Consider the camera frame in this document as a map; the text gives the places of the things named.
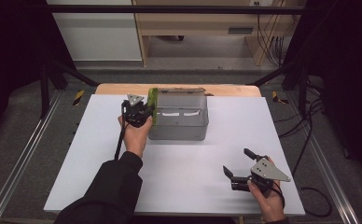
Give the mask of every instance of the black cable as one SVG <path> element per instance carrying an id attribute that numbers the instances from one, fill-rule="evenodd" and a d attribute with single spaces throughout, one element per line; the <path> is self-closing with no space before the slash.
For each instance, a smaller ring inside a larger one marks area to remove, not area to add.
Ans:
<path id="1" fill-rule="evenodd" d="M 265 27 L 263 27 L 263 32 L 265 33 L 265 36 L 268 37 L 268 34 L 266 34 L 266 28 L 268 27 L 269 23 L 271 23 L 271 20 L 273 18 L 274 15 L 271 15 L 271 17 L 269 18 L 268 23 L 266 23 Z"/>
<path id="2" fill-rule="evenodd" d="M 300 163 L 300 160 L 302 158 L 302 155 L 304 154 L 304 151 L 306 150 L 307 148 L 307 144 L 309 143 L 309 139 L 310 139 L 310 136 L 312 135 L 312 131 L 313 131 L 313 114 L 316 113 L 318 110 L 314 111 L 312 110 L 312 108 L 314 108 L 313 106 L 313 103 L 317 102 L 317 101 L 320 101 L 320 99 L 316 99 L 315 101 L 312 102 L 312 104 L 310 105 L 310 108 L 309 108 L 309 112 L 308 112 L 308 116 L 307 116 L 307 120 L 309 121 L 309 125 L 310 125 L 310 130 L 309 130 L 309 133 L 306 137 L 306 140 L 303 144 L 303 147 L 302 147 L 302 151 L 300 152 L 299 154 L 299 157 L 298 157 L 298 160 L 297 160 L 297 164 L 295 165 L 293 171 L 292 171 L 292 176 L 295 176 L 295 173 L 297 172 L 297 169 L 298 169 L 298 166 L 299 166 L 299 163 Z M 308 188 L 308 187 L 305 187 L 305 188 L 300 188 L 301 190 L 304 190 L 304 189 L 309 189 L 309 190 L 313 190 L 313 191 L 316 191 L 318 192 L 319 194 L 321 194 L 324 199 L 327 201 L 327 205 L 328 205 L 328 211 L 324 214 L 316 214 L 316 213 L 313 213 L 311 211 L 309 211 L 308 209 L 306 209 L 305 207 L 304 210 L 307 214 L 311 215 L 311 216 L 314 216 L 314 217 L 329 217 L 329 215 L 332 213 L 332 205 L 329 201 L 329 198 L 327 197 L 327 195 L 325 195 L 323 192 L 321 192 L 320 190 L 318 189 L 314 189 L 314 188 Z"/>
<path id="3" fill-rule="evenodd" d="M 279 64 L 281 66 L 281 60 L 283 58 L 283 44 L 284 44 L 284 38 L 281 37 L 279 42 Z"/>
<path id="4" fill-rule="evenodd" d="M 311 110 L 311 108 L 312 108 L 312 106 L 313 106 L 313 103 L 310 105 L 310 108 L 309 108 L 309 111 L 308 111 L 308 116 L 307 116 L 307 120 L 309 121 L 309 124 L 310 124 L 310 130 L 309 130 L 309 133 L 307 134 L 306 140 L 305 140 L 305 142 L 304 142 L 304 144 L 303 144 L 303 147 L 302 147 L 302 150 L 301 150 L 301 152 L 300 152 L 300 154 L 299 154 L 299 157 L 298 157 L 298 160 L 297 160 L 297 164 L 295 165 L 294 169 L 292 170 L 292 176 L 294 176 L 295 173 L 297 172 L 297 169 L 298 169 L 300 160 L 301 160 L 301 158 L 302 158 L 302 156 L 303 156 L 303 154 L 304 154 L 304 151 L 305 151 L 306 148 L 307 148 L 307 144 L 309 143 L 310 136 L 312 135 L 313 120 L 312 120 L 312 110 Z"/>
<path id="5" fill-rule="evenodd" d="M 317 109 L 317 110 L 314 110 L 313 111 L 313 113 L 312 113 L 312 115 L 314 115 L 315 113 L 317 113 L 318 111 L 321 111 L 322 110 L 322 108 L 323 107 L 320 107 L 319 109 Z M 287 133 L 287 134 L 281 134 L 281 135 L 279 135 L 279 138 L 285 138 L 285 137 L 289 137 L 289 136 L 291 136 L 291 135 L 294 135 L 295 133 L 298 133 L 300 130 L 303 130 L 304 129 L 304 127 L 306 127 L 307 126 L 307 122 L 302 126 L 302 127 L 299 127 L 296 131 L 294 131 L 293 133 L 292 132 L 289 132 L 289 133 Z"/>
<path id="6" fill-rule="evenodd" d="M 276 122 L 281 122 L 281 121 L 287 121 L 287 120 L 290 120 L 290 119 L 293 119 L 294 117 L 296 117 L 297 115 L 299 114 L 295 114 L 287 119 L 278 119 L 278 120 L 274 120 L 273 123 L 276 123 Z"/>
<path id="7" fill-rule="evenodd" d="M 292 15 L 292 20 L 299 21 L 298 16 L 297 15 Z"/>
<path id="8" fill-rule="evenodd" d="M 274 187 L 272 187 L 272 186 L 267 186 L 267 185 L 265 185 L 265 184 L 260 183 L 259 181 L 254 181 L 254 183 L 255 183 L 256 185 L 260 185 L 260 186 L 262 186 L 262 187 L 264 187 L 264 188 L 268 188 L 268 189 L 276 192 L 276 193 L 280 196 L 280 198 L 281 198 L 281 201 L 282 201 L 282 204 L 283 204 L 283 208 L 285 208 L 285 198 L 284 198 L 283 192 L 281 191 L 281 188 L 280 188 L 280 186 L 279 186 L 278 184 L 276 184 L 275 182 L 273 182 L 273 184 L 275 184 L 275 185 L 277 186 L 277 188 L 278 188 L 278 190 L 277 190 L 277 189 L 275 189 Z"/>
<path id="9" fill-rule="evenodd" d="M 272 48 L 273 48 L 273 40 L 274 40 L 274 36 L 271 37 L 271 43 L 269 45 L 269 55 L 271 56 L 271 59 L 275 62 L 275 59 L 274 59 L 273 54 L 272 54 L 272 52 L 273 52 L 273 50 L 272 50 Z"/>
<path id="10" fill-rule="evenodd" d="M 115 152 L 115 156 L 114 156 L 114 160 L 118 161 L 119 160 L 119 153 L 120 153 L 120 148 L 122 147 L 122 141 L 123 138 L 125 137 L 125 133 L 126 133 L 126 128 L 129 126 L 129 123 L 127 125 L 125 125 L 125 102 L 122 103 L 121 106 L 121 115 L 122 115 L 122 124 L 120 125 L 120 134 L 119 134 L 119 139 L 118 139 L 118 146 L 117 146 L 117 151 Z"/>
<path id="11" fill-rule="evenodd" d="M 278 47 L 277 47 L 278 43 L 279 43 L 279 37 L 276 36 L 276 43 L 274 44 L 274 52 L 277 57 L 279 56 Z"/>
<path id="12" fill-rule="evenodd" d="M 329 215 L 332 213 L 332 204 L 330 203 L 329 201 L 329 198 L 327 197 L 327 195 L 325 195 L 323 192 L 321 192 L 320 190 L 318 189 L 314 189 L 314 188 L 308 188 L 308 187 L 305 187 L 305 188 L 300 188 L 302 191 L 306 190 L 306 189 L 309 189 L 309 190 L 313 190 L 319 194 L 321 194 L 321 196 L 323 196 L 323 198 L 327 201 L 327 204 L 328 204 L 328 211 L 324 214 L 316 214 L 316 213 L 313 213 L 309 210 L 307 210 L 306 208 L 304 208 L 305 212 L 311 216 L 314 216 L 314 217 L 329 217 Z"/>
<path id="13" fill-rule="evenodd" d="M 280 54 L 280 51 L 279 51 L 279 44 L 280 44 L 280 42 L 279 42 L 279 37 L 277 36 L 277 38 L 276 38 L 276 56 L 277 56 L 277 58 L 280 58 L 281 57 L 281 54 Z"/>
<path id="14" fill-rule="evenodd" d="M 295 23 L 296 23 L 296 21 L 294 20 L 294 21 L 291 23 L 291 25 L 289 26 L 289 28 L 285 31 L 285 33 L 283 34 L 282 38 L 286 37 L 286 36 L 292 31 L 292 29 L 293 29 L 294 26 L 295 26 Z"/>
<path id="15" fill-rule="evenodd" d="M 320 104 L 318 104 L 318 105 L 314 105 L 318 100 L 319 100 L 319 99 L 317 99 L 317 100 L 315 100 L 315 101 L 313 101 L 313 102 L 311 103 L 310 108 L 309 108 L 309 110 L 308 110 L 308 112 L 307 112 L 308 114 L 312 114 L 312 112 L 314 112 L 314 114 L 315 114 L 315 113 L 318 111 L 318 110 L 313 111 L 317 106 L 319 106 L 319 105 L 322 104 L 322 103 L 320 103 Z M 279 134 L 279 137 L 281 138 L 281 137 L 283 137 L 283 136 L 285 136 L 285 135 L 289 135 L 289 134 L 292 133 L 294 130 L 296 130 L 303 121 L 306 121 L 306 119 L 301 119 L 301 120 L 298 122 L 298 124 L 296 124 L 291 130 L 287 131 L 286 133 Z"/>
<path id="16" fill-rule="evenodd" d="M 258 43 L 260 45 L 260 47 L 262 48 L 263 52 L 265 53 L 266 57 L 269 59 L 269 61 L 272 63 L 272 64 L 276 64 L 276 62 L 274 62 L 272 60 L 272 58 L 270 57 L 270 55 L 268 54 L 267 50 L 268 49 L 268 45 L 266 44 L 265 40 L 263 41 L 263 43 L 265 44 L 265 48 L 263 48 L 262 44 L 260 43 L 260 39 L 259 39 L 259 34 L 262 36 L 262 38 L 265 38 L 262 34 L 262 31 L 260 30 L 260 19 L 259 19 L 259 14 L 257 14 L 257 19 L 258 19 L 258 31 L 257 31 L 257 39 L 258 39 Z"/>

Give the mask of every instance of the black jacket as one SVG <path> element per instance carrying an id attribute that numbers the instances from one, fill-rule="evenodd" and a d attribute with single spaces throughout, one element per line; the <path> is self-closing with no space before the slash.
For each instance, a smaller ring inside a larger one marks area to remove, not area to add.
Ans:
<path id="1" fill-rule="evenodd" d="M 142 166 L 128 151 L 119 161 L 103 163 L 85 195 L 64 208 L 55 224 L 129 223 L 143 183 L 138 176 Z"/>

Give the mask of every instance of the clear plastic container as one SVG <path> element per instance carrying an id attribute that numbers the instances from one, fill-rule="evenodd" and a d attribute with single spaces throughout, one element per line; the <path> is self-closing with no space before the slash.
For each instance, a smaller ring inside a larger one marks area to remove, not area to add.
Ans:
<path id="1" fill-rule="evenodd" d="M 157 91 L 151 140 L 204 140 L 208 126 L 204 91 Z"/>

